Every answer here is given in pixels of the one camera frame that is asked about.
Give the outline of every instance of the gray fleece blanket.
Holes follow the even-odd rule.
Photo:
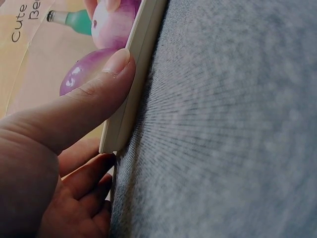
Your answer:
[[[113,238],[317,237],[317,0],[170,0]]]

